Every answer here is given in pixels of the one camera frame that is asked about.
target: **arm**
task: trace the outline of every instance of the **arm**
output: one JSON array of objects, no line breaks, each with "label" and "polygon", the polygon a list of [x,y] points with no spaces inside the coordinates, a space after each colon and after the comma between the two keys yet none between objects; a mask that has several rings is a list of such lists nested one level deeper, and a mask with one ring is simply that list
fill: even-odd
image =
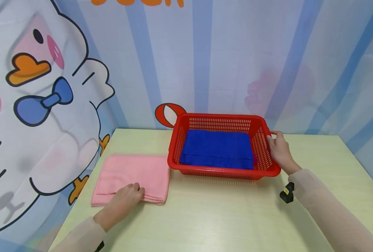
[{"label": "arm", "polygon": [[75,227],[50,252],[94,252],[101,244],[105,230],[89,217]]},{"label": "arm", "polygon": [[128,215],[144,193],[145,189],[140,188],[138,183],[119,189],[107,206],[76,226],[50,252],[99,251],[105,234]]},{"label": "arm", "polygon": [[373,235],[310,171],[301,169],[290,154],[282,132],[268,136],[272,158],[295,184],[295,197],[305,207],[336,252],[373,252]]}]

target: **red plastic basket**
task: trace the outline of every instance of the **red plastic basket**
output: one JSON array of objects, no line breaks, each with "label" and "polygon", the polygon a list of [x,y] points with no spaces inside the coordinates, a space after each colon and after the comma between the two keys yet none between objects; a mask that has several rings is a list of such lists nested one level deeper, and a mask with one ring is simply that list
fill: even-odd
[{"label": "red plastic basket", "polygon": [[[184,147],[188,130],[208,130],[213,132],[242,132],[251,139],[252,151],[258,158],[254,170],[202,167],[180,164],[180,156]],[[168,166],[186,175],[227,177],[246,180],[259,180],[263,177],[275,177],[280,167],[270,156],[266,136],[270,135],[265,120],[253,115],[231,114],[183,114],[177,118],[171,136],[168,153]]]}]

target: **blue bow tie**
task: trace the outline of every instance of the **blue bow tie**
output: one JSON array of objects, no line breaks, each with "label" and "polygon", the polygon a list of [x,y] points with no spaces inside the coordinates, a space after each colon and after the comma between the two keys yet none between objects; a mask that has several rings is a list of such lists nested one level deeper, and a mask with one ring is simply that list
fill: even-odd
[{"label": "blue bow tie", "polygon": [[14,103],[14,113],[25,125],[41,125],[56,104],[67,105],[73,101],[73,93],[64,77],[55,80],[52,93],[43,96],[23,96]]}]

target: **table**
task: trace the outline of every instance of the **table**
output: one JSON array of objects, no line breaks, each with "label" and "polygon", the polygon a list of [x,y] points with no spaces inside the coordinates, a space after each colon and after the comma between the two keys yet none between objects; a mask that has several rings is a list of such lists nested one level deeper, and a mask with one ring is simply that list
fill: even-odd
[{"label": "table", "polygon": [[[166,155],[171,131],[117,129],[52,244],[100,208],[90,206],[111,154]],[[373,181],[338,136],[286,135],[296,162],[311,169],[373,233]],[[141,203],[104,239],[103,251],[332,251],[299,202],[279,192],[287,175],[258,181],[198,177],[171,171],[164,206]]]}]

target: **cartoon eye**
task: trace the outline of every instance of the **cartoon eye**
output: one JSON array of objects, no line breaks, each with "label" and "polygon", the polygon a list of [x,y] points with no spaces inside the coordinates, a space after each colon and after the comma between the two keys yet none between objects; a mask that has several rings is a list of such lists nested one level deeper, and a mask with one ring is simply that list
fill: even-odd
[{"label": "cartoon eye", "polygon": [[33,36],[38,43],[40,44],[44,43],[44,38],[42,37],[41,32],[39,30],[34,29]]}]

